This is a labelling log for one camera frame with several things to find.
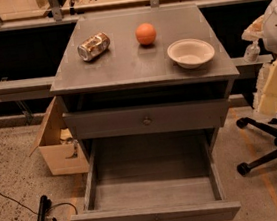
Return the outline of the closed grey top drawer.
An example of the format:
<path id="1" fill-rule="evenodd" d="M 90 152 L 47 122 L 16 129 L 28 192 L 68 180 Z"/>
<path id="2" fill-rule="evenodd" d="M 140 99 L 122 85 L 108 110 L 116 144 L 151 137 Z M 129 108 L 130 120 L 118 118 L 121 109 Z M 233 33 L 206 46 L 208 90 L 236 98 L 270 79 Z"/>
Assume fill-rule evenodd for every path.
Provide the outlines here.
<path id="1" fill-rule="evenodd" d="M 222 127 L 228 106 L 226 99 L 179 102 L 65 113 L 63 120 L 83 140 Z"/>

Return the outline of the grey wooden drawer cabinet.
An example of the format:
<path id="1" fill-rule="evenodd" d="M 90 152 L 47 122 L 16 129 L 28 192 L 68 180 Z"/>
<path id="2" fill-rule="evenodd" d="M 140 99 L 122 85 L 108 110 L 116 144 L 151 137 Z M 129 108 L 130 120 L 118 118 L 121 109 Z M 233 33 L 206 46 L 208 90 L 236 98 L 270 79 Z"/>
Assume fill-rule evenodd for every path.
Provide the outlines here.
<path id="1" fill-rule="evenodd" d="M 156 39 L 141 45 L 135 31 L 152 24 Z M 106 51 L 92 61 L 78 55 L 78 45 L 97 33 L 110 39 Z M 51 91 L 65 113 L 122 107 L 226 99 L 239 72 L 197 6 L 165 6 L 83 14 L 77 21 Z M 184 69 L 168 56 L 175 41 L 210 43 L 214 58 L 196 69 Z M 204 131 L 214 145 L 221 127 Z"/>

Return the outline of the open grey middle drawer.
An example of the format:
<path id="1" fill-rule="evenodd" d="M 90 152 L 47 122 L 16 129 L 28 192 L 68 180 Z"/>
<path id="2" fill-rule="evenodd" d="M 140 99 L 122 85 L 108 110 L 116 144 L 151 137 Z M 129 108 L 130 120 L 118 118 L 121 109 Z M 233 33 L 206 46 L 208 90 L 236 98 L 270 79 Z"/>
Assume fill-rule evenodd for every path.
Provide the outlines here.
<path id="1" fill-rule="evenodd" d="M 204 131 L 99 138 L 90 152 L 84 210 L 71 221 L 227 221 Z"/>

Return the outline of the white paper bowl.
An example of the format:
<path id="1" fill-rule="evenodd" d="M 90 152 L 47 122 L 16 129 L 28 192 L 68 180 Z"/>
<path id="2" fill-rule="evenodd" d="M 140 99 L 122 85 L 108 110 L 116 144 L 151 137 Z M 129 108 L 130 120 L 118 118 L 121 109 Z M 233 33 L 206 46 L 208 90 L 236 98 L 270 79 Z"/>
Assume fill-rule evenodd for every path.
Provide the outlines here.
<path id="1" fill-rule="evenodd" d="M 215 49 L 210 43 L 197 39 L 183 39 L 168 46 L 168 56 L 180 67 L 193 69 L 212 60 Z"/>

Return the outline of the orange ball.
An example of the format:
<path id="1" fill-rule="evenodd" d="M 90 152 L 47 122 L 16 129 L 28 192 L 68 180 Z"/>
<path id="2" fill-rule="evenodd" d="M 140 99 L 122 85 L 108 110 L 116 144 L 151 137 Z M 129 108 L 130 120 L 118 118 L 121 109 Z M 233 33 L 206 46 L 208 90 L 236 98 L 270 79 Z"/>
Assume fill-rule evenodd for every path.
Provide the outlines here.
<path id="1" fill-rule="evenodd" d="M 135 37 L 141 45 L 151 45 L 156 39 L 156 29 L 152 24 L 142 23 L 135 31 Z"/>

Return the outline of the open cardboard box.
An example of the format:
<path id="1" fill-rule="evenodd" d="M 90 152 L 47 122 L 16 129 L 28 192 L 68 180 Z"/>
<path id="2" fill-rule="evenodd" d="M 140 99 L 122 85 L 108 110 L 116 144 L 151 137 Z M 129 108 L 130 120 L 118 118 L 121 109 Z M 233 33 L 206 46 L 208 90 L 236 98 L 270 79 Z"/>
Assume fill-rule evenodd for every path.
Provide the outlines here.
<path id="1" fill-rule="evenodd" d="M 38 150 L 53 175 L 85 173 L 89 163 L 63 121 L 63 110 L 53 98 L 44 114 L 30 154 Z"/>

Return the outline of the clear sanitizer pump bottle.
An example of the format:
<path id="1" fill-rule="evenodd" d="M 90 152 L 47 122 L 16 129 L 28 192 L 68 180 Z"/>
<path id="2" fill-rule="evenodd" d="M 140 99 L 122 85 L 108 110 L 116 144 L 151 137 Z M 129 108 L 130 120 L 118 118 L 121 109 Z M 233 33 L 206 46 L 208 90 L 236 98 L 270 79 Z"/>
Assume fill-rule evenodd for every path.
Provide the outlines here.
<path id="1" fill-rule="evenodd" d="M 258 45 L 258 41 L 253 41 L 250 43 L 245 52 L 244 52 L 244 60 L 246 62 L 256 62 L 258 59 L 258 56 L 260 55 L 260 46 Z"/>

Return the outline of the yellow foam blocks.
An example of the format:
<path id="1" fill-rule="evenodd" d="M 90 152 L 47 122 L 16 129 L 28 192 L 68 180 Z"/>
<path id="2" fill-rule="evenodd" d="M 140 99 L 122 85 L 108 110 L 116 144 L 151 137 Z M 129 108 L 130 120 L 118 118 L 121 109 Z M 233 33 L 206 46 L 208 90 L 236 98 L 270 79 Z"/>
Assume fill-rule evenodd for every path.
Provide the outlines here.
<path id="1" fill-rule="evenodd" d="M 277 114 L 277 58 L 273 63 L 264 64 L 257 77 L 257 92 L 254 108 L 266 115 Z"/>

